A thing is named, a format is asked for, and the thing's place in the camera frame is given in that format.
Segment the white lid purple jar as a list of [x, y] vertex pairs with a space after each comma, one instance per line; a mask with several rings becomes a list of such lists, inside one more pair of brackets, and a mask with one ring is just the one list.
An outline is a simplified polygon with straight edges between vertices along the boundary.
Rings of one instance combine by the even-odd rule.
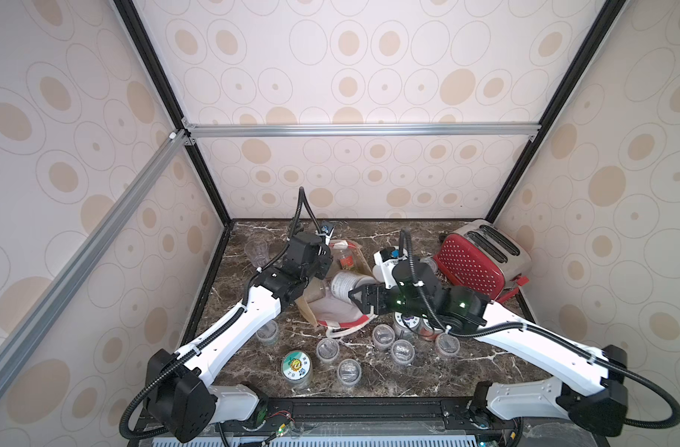
[[349, 294], [361, 286], [376, 284], [377, 280], [368, 275], [352, 271], [340, 271], [330, 281], [330, 292], [338, 299], [349, 299]]

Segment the yellow green lid jar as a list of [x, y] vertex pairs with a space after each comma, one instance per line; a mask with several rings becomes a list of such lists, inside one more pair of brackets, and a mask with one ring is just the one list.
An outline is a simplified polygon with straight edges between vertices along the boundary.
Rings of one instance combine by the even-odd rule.
[[312, 379], [313, 365], [306, 352], [294, 350], [282, 359], [280, 371], [293, 389], [307, 389]]

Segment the red orange jar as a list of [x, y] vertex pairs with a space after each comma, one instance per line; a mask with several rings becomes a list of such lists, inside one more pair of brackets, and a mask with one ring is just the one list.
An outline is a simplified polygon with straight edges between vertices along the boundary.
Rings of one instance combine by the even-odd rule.
[[351, 250], [340, 251], [338, 261], [343, 270], [352, 270], [355, 268], [356, 262]]

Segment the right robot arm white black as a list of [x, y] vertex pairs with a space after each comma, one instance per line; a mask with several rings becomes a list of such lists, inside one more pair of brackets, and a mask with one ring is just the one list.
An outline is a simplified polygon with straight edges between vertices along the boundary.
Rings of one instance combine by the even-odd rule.
[[[441, 283], [414, 255], [407, 230], [399, 234], [396, 247], [383, 249], [378, 256], [383, 282], [356, 286], [347, 292], [362, 313], [399, 312], [427, 320], [435, 330], [497, 346], [550, 373], [543, 381], [480, 383], [470, 406], [479, 419], [565, 419], [604, 437], [619, 436], [625, 426], [667, 429], [680, 424], [678, 400], [653, 381], [628, 370], [623, 349], [582, 345], [517, 316], [480, 292]], [[670, 415], [661, 420], [631, 419], [625, 385], [628, 380], [664, 400]]]

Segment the burlap canvas bag red lining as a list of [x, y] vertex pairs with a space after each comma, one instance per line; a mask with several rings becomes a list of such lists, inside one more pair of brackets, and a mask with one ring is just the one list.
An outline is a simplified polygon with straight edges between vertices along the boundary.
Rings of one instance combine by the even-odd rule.
[[361, 245], [353, 240], [332, 240], [332, 265], [326, 279], [312, 279], [295, 302], [304, 319], [325, 329], [325, 336], [340, 339], [366, 327], [377, 318], [362, 311], [349, 294], [364, 285], [376, 284]]

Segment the green floral label jar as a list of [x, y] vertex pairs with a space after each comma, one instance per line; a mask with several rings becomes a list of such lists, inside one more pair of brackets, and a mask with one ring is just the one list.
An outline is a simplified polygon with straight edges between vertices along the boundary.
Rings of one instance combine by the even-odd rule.
[[255, 334], [257, 340], [264, 346], [273, 346], [279, 339], [279, 327], [275, 320], [270, 320]]

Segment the purple flower label jar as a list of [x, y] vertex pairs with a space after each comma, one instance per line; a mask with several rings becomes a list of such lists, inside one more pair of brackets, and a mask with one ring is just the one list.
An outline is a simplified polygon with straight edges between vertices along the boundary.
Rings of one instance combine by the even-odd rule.
[[405, 316], [399, 312], [394, 313], [393, 329], [397, 339], [410, 339], [418, 337], [421, 320], [413, 316]]

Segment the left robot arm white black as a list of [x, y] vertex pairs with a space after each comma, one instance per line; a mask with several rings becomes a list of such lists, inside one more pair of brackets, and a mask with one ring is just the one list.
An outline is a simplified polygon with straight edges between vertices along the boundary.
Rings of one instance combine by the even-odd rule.
[[313, 279], [327, 276], [333, 227], [314, 220], [314, 231], [304, 231], [301, 214], [311, 210], [300, 188], [283, 249], [257, 268], [243, 298], [202, 335], [174, 352], [161, 349], [151, 357], [145, 386], [119, 421], [124, 439], [145, 440], [168, 432], [188, 443], [209, 425], [247, 420], [256, 412], [260, 396], [253, 389], [216, 387], [214, 381], [261, 327], [300, 298]]

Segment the clear small seed jar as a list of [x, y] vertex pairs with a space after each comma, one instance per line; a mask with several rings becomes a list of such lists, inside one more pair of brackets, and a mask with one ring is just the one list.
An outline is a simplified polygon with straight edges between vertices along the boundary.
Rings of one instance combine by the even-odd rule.
[[453, 359], [458, 356], [461, 345], [456, 337], [442, 333], [436, 337], [434, 348], [441, 358]]

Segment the red content clear jar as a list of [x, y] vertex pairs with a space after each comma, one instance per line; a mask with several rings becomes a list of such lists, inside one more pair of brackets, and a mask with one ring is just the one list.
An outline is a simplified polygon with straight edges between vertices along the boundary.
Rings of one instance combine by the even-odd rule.
[[381, 352], [388, 351], [396, 341], [394, 329], [387, 324], [378, 324], [373, 328], [371, 340], [376, 349]]

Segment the clear jar front row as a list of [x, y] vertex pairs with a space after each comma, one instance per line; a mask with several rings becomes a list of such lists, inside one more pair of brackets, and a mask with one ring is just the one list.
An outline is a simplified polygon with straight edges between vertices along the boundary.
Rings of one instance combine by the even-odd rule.
[[408, 340], [396, 340], [389, 350], [390, 358], [399, 366], [410, 365], [416, 356], [415, 348]]

